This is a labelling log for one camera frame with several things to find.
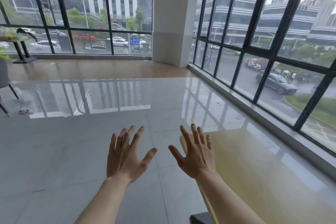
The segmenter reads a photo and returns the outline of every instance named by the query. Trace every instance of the hand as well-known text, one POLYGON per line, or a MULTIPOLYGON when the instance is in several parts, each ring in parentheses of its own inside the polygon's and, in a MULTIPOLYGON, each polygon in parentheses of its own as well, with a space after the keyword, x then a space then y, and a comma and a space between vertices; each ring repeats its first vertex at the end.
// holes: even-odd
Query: hand
POLYGON ((206 140, 200 127, 196 129, 195 124, 191 125, 194 142, 191 141, 189 133, 181 125, 180 130, 187 145, 185 158, 173 145, 168 146, 171 154, 177 161, 178 166, 191 178, 197 179, 202 172, 215 171, 215 160, 211 149, 211 139, 207 135, 206 140))
POLYGON ((131 183, 146 171, 149 163, 155 156, 157 149, 151 149, 142 161, 139 160, 137 148, 144 129, 145 128, 141 126, 138 132, 134 135, 131 144, 129 144, 129 140, 134 132, 134 126, 131 126, 128 131, 126 128, 123 128, 118 139, 116 134, 112 135, 110 150, 107 157, 107 178, 113 175, 121 175, 126 178, 128 183, 131 183))

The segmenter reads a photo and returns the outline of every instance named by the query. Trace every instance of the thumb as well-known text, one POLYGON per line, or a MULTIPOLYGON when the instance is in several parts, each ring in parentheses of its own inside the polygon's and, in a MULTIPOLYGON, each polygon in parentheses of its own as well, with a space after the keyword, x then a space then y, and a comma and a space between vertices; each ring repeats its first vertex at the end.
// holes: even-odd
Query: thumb
POLYGON ((181 153, 179 152, 178 149, 176 149, 175 146, 170 145, 168 146, 168 149, 170 150, 171 154, 174 156, 174 158, 177 161, 177 164, 180 166, 181 164, 183 164, 183 156, 181 155, 181 153))
POLYGON ((151 160, 154 158, 157 151, 158 150, 156 148, 150 149, 149 152, 147 152, 146 156, 143 158, 143 160, 141 160, 141 163, 145 165, 146 168, 148 167, 151 160))

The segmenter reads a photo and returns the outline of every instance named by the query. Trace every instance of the black car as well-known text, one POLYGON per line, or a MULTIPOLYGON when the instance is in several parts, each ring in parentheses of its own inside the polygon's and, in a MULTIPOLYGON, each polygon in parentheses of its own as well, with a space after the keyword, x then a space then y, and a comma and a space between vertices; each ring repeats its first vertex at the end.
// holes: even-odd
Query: black car
MULTIPOLYGON (((262 76, 263 73, 256 76, 258 83, 260 82, 262 76)), ((268 75, 266 86, 275 89, 279 94, 293 95, 297 91, 297 88, 294 85, 288 83, 283 76, 275 73, 270 73, 268 75)))

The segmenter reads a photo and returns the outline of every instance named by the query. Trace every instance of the black chair leg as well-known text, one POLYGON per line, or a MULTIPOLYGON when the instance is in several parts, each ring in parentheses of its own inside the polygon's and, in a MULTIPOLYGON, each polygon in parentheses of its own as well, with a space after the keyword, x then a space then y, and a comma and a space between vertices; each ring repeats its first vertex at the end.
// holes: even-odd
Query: black chair leg
POLYGON ((9 84, 8 85, 10 87, 10 89, 13 91, 14 95, 16 96, 17 99, 19 99, 18 95, 16 94, 15 90, 13 89, 13 87, 9 84))
POLYGON ((0 103, 0 109, 3 110, 3 112, 9 117, 6 108, 1 103, 0 103))

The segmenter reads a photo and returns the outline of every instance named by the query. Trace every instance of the grass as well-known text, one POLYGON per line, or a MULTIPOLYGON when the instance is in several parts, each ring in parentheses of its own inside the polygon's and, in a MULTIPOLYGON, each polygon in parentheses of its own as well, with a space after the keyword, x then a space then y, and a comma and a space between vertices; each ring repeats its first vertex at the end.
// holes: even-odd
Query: grass
MULTIPOLYGON (((312 95, 285 96, 285 99, 292 106, 303 110, 312 95)), ((336 99, 321 98, 311 116, 324 121, 327 125, 336 128, 336 99)))

